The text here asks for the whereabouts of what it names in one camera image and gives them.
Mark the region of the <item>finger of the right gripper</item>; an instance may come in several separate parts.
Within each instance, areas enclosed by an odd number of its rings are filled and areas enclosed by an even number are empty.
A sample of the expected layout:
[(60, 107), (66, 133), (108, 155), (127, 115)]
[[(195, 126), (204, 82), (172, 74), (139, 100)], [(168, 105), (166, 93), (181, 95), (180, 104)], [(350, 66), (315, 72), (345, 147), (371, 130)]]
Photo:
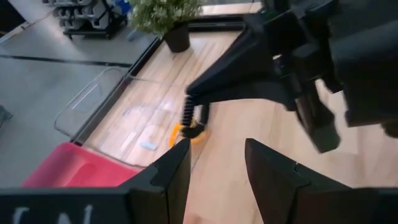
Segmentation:
[(237, 68), (210, 67), (188, 86), (195, 105), (229, 100), (264, 99), (294, 109), (295, 102), (282, 72), (244, 71)]
[(275, 44), (270, 46), (271, 38), (277, 33), (279, 18), (266, 14), (254, 14), (244, 17), (245, 28), (227, 51), (210, 67), (237, 68), (244, 71), (272, 71), (272, 56)]

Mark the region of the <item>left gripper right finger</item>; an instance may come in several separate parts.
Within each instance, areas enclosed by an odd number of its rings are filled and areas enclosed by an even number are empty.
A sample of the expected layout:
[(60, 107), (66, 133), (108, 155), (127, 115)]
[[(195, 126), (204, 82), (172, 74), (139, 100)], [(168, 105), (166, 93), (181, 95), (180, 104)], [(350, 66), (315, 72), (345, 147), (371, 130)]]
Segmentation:
[(301, 190), (349, 189), (253, 138), (246, 139), (244, 155), (249, 182), (264, 223), (288, 223)]

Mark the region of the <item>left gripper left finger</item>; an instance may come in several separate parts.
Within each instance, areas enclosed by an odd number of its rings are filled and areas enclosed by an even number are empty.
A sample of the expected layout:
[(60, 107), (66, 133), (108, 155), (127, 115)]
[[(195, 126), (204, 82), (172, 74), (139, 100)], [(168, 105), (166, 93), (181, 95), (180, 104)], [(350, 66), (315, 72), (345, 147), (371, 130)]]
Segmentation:
[(121, 188), (127, 190), (124, 223), (182, 223), (190, 174), (190, 140), (183, 139), (150, 166), (121, 184)]

